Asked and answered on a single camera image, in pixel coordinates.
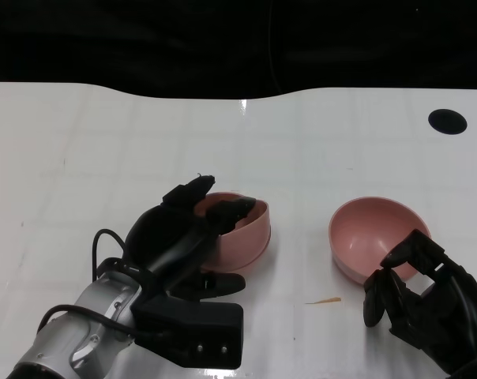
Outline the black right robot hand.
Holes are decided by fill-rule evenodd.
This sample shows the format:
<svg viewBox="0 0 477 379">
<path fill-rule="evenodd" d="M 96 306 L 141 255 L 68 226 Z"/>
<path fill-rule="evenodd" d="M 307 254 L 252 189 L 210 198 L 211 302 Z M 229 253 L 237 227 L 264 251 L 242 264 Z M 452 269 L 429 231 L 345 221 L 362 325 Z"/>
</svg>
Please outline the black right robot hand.
<svg viewBox="0 0 477 379">
<path fill-rule="evenodd" d="M 408 263 L 433 284 L 417 295 L 395 267 Z M 477 282 L 443 248 L 414 229 L 364 284 L 367 327 L 383 316 L 390 332 L 427 354 L 451 378 L 477 378 Z"/>
</svg>

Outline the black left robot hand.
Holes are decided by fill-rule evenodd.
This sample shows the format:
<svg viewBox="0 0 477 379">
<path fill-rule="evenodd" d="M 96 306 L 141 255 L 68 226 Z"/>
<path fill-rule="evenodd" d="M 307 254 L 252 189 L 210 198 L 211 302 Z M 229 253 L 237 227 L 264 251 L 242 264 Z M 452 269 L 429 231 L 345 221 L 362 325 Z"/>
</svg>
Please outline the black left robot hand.
<svg viewBox="0 0 477 379">
<path fill-rule="evenodd" d="M 159 205 L 141 215 L 125 241 L 122 259 L 151 272 L 170 296 L 198 302 L 240 292 L 245 279 L 201 266 L 217 255 L 218 238 L 235 229 L 254 209 L 257 200 L 239 196 L 221 200 L 203 215 L 194 211 L 215 184 L 200 175 L 165 194 Z"/>
</svg>

